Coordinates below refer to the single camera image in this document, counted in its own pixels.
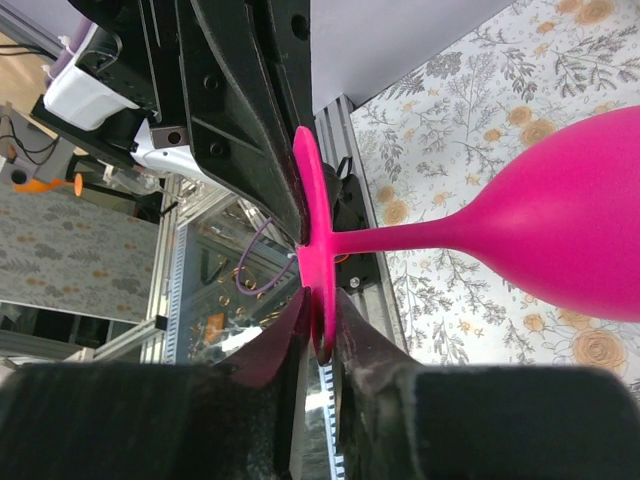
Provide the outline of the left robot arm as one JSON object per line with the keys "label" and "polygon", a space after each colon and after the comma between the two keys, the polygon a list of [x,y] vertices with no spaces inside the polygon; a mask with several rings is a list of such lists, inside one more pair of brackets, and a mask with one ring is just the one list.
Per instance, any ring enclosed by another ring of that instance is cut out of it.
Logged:
{"label": "left robot arm", "polygon": [[311,215],[293,154],[313,124],[306,1],[78,1],[78,45],[33,116],[92,156],[217,183],[295,242]]}

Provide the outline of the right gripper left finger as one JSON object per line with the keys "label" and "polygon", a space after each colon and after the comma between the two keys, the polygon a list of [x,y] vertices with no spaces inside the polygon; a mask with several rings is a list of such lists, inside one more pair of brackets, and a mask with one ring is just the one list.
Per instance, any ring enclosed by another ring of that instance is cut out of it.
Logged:
{"label": "right gripper left finger", "polygon": [[214,364],[43,363],[1,387],[5,479],[293,479],[311,293]]}

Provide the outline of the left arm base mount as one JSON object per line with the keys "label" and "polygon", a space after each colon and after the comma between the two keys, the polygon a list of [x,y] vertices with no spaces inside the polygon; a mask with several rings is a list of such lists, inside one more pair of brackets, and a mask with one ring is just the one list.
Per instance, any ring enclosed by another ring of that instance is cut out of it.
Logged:
{"label": "left arm base mount", "polygon": [[[369,228],[363,191],[355,174],[352,156],[345,156],[334,168],[323,165],[333,230],[346,232]],[[375,253],[343,254],[335,259],[337,286],[348,294],[379,284],[381,274]]]}

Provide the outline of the magenta plastic wine glass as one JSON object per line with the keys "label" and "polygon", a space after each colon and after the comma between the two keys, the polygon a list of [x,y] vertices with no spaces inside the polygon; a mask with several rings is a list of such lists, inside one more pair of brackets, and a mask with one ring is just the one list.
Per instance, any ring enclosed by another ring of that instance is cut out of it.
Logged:
{"label": "magenta plastic wine glass", "polygon": [[311,131],[293,152],[310,210],[297,250],[311,292],[312,338],[320,362],[337,332],[334,260],[340,255],[454,249],[518,288],[583,314],[639,317],[639,110],[626,107],[568,126],[512,160],[468,205],[447,217],[337,232]]}

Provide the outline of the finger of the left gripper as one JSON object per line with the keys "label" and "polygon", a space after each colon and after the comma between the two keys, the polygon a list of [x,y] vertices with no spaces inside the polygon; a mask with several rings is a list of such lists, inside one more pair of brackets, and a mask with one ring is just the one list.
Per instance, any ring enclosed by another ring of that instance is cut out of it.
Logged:
{"label": "finger of the left gripper", "polygon": [[254,20],[288,136],[314,130],[309,0],[256,1]]}
{"label": "finger of the left gripper", "polygon": [[217,183],[308,240],[308,207],[254,20],[256,1],[178,1],[190,150]]}

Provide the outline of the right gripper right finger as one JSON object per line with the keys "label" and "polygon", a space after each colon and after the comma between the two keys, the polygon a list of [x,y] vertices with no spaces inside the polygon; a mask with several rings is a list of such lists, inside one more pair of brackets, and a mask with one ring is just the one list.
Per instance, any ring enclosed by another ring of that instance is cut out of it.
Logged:
{"label": "right gripper right finger", "polygon": [[426,366],[337,295],[338,444],[350,479],[635,479],[639,408],[612,374]]}

